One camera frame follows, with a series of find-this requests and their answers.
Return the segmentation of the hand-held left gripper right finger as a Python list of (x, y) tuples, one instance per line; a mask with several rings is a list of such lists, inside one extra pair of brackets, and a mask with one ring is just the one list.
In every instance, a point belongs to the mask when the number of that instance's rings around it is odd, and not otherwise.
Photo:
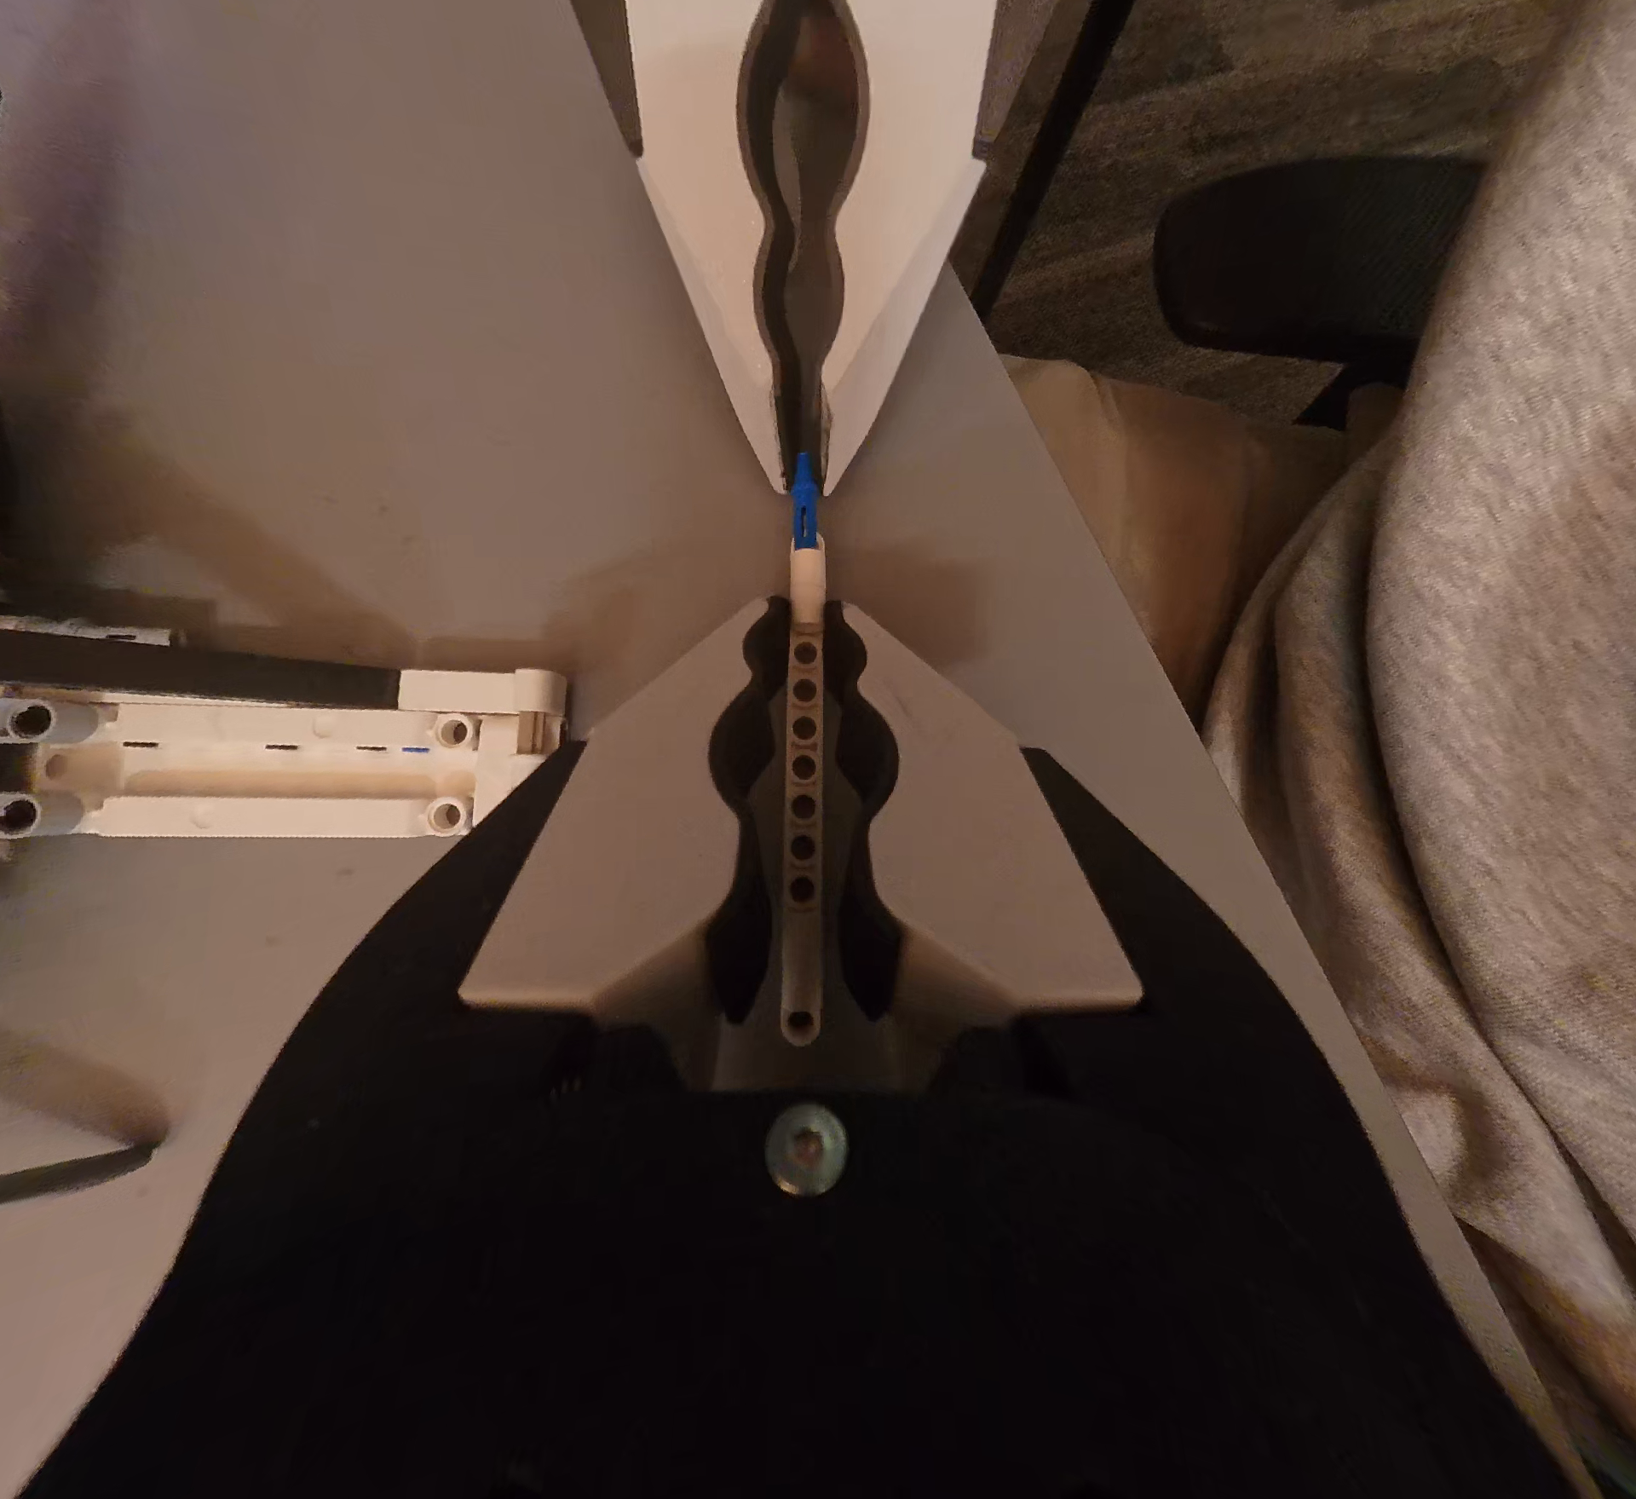
[(834, 766), (856, 803), (836, 952), (870, 1024), (942, 1048), (972, 1028), (1140, 1005), (1140, 976), (1009, 729), (846, 601), (834, 706)]

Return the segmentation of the long white lego beam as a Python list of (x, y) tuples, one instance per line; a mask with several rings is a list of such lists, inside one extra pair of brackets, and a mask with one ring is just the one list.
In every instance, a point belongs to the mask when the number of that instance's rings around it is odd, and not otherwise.
[(791, 603), (786, 679), (779, 892), (779, 1021), (793, 1047), (812, 1045), (825, 1007), (825, 619), (824, 603)]

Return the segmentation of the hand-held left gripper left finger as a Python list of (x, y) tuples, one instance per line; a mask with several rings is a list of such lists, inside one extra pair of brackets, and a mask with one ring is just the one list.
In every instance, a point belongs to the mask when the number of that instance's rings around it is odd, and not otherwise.
[(602, 1024), (715, 1026), (707, 926), (738, 866), (740, 823), (710, 734), (752, 680), (748, 601), (590, 732), (461, 983), (480, 1009)]

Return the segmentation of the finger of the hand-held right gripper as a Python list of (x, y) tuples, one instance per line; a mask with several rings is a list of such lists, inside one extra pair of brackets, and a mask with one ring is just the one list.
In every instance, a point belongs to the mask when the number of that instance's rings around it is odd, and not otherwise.
[(862, 452), (984, 172), (978, 111), (999, 0), (841, 0), (863, 130), (834, 220), (841, 319), (824, 364), (825, 491)]
[(767, 0), (624, 0), (638, 170), (736, 419), (788, 490), (758, 273), (767, 203), (746, 160), (745, 65)]

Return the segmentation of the white zebra lego helicopter model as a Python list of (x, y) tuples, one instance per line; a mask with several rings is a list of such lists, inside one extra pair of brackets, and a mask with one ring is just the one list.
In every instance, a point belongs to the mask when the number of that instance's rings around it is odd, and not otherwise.
[(384, 668), (2, 617), (4, 861), (44, 837), (458, 839), (563, 746), (557, 670)]

